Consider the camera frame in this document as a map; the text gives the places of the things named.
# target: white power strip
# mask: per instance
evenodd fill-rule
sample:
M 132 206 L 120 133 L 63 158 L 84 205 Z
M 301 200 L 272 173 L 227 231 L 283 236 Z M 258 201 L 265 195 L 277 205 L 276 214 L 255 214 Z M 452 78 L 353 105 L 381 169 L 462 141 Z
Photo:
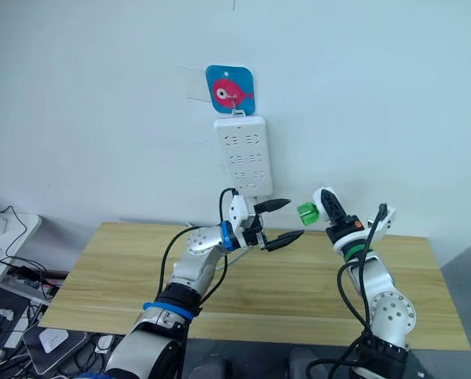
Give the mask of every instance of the white power strip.
M 260 116 L 221 118 L 214 122 L 223 159 L 243 196 L 272 195 L 267 127 Z

